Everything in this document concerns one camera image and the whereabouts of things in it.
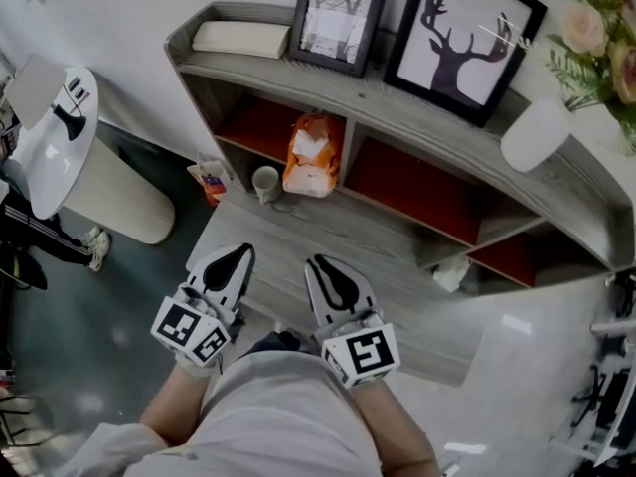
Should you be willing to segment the white mug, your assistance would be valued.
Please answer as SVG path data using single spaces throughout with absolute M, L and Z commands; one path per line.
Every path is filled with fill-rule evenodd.
M 282 195 L 280 176 L 274 167 L 257 168 L 251 176 L 251 181 L 262 205 L 272 203 Z

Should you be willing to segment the black framed deer picture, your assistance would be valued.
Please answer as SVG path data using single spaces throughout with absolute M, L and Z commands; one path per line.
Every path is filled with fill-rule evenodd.
M 546 14 L 539 0 L 406 0 L 384 81 L 482 127 Z

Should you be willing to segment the person's left forearm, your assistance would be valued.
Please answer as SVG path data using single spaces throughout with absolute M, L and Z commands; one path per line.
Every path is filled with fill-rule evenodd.
M 215 381 L 215 368 L 194 375 L 176 364 L 140 416 L 139 423 L 170 446 L 186 443 L 200 423 L 204 398 Z

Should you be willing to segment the person's dark shorts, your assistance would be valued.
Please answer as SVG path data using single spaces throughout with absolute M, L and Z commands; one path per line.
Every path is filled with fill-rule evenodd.
M 243 355 L 249 355 L 265 351 L 290 351 L 297 352 L 302 346 L 301 340 L 287 330 L 282 332 L 270 332 L 265 337 L 254 343 Z

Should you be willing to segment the white round side table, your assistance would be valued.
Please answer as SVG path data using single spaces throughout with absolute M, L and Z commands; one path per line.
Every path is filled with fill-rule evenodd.
M 24 192 L 41 220 L 67 208 L 142 243 L 162 242 L 175 224 L 173 203 L 100 140 L 94 74 L 84 67 L 63 69 L 66 85 L 80 77 L 89 92 L 76 101 L 86 118 L 83 132 L 69 141 L 65 126 L 51 110 L 31 130 L 21 124 L 16 149 L 4 162 L 4 172 Z M 68 113 L 79 114 L 67 91 L 59 92 L 56 103 Z

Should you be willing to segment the person's light grey shirt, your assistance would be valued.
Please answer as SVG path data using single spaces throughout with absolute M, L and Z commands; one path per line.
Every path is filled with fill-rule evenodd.
M 231 364 L 185 443 L 101 424 L 56 477 L 382 477 L 349 393 L 319 358 L 264 351 Z

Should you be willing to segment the black office chair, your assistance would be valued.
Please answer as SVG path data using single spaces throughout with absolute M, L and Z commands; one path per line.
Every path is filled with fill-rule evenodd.
M 574 396 L 572 404 L 584 403 L 585 407 L 578 418 L 570 424 L 572 429 L 580 426 L 589 413 L 596 414 L 595 426 L 609 430 L 618 416 L 618 408 L 622 395 L 627 391 L 627 383 L 631 371 L 627 368 L 614 373 L 605 392 L 603 387 L 607 379 L 605 373 L 600 373 L 598 366 L 592 364 L 589 369 L 593 372 L 592 384 L 582 391 L 582 395 Z M 626 448 L 636 436 L 636 387 L 631 400 L 619 424 L 618 433 L 613 443 L 619 448 Z

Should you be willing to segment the grey wooden shelf desk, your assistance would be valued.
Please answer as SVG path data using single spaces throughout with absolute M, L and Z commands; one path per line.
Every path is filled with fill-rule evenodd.
M 529 173 L 505 161 L 502 136 L 528 107 L 513 91 L 480 129 L 384 82 L 389 34 L 376 40 L 359 79 L 286 57 L 192 49 L 205 22 L 288 25 L 293 15 L 284 6 L 214 2 L 165 44 L 234 181 L 194 256 L 253 244 L 248 307 L 312 331 L 304 264 L 318 253 L 341 259 L 370 279 L 395 326 L 403 371 L 457 387 L 482 339 L 475 297 L 518 296 L 636 262 L 632 202 L 583 144 L 569 138 Z M 283 169 L 293 127 L 311 111 L 346 121 L 334 191 L 262 205 L 252 173 Z M 432 274 L 459 255 L 471 266 L 450 293 Z

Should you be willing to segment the beige book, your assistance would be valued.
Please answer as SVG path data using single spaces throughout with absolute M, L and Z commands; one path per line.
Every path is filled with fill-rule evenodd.
M 196 52 L 238 54 L 278 59 L 289 43 L 290 27 L 277 24 L 208 21 L 192 43 Z

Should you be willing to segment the crumpled white paper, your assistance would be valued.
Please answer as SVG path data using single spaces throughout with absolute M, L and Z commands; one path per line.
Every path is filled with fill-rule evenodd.
M 459 255 L 443 260 L 433 271 L 433 280 L 445 291 L 456 291 L 471 266 L 471 260 Z

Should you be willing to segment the white shade table lamp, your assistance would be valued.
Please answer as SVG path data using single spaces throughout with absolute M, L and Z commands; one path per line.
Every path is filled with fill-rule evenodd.
M 65 126 L 69 141 L 75 141 L 86 126 L 86 118 L 66 86 L 66 70 L 32 54 L 14 75 L 5 90 L 9 105 L 26 130 L 33 129 L 49 110 Z M 67 91 L 78 115 L 68 113 L 58 103 L 60 91 Z

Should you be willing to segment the pink flower bouquet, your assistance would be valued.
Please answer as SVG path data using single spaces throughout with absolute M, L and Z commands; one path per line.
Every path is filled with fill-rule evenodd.
M 573 0 L 548 39 L 558 49 L 546 66 L 566 95 L 565 108 L 605 107 L 623 153 L 636 157 L 636 0 Z

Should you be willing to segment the black round seat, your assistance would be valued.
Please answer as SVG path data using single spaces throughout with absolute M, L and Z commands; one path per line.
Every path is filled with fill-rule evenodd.
M 6 242 L 0 242 L 0 272 L 23 288 L 48 289 L 46 275 L 29 253 Z

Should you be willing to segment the black framed tree picture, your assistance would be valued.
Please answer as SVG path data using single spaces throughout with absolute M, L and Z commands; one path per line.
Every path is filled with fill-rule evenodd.
M 297 0 L 288 56 L 344 73 L 364 74 L 386 0 Z

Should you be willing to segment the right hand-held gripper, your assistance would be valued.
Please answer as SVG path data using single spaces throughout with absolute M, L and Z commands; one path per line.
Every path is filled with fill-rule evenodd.
M 400 366 L 394 325 L 380 309 L 371 308 L 377 298 L 362 272 L 333 256 L 315 254 L 305 262 L 304 279 L 322 326 L 314 332 L 320 356 L 346 389 L 380 380 Z

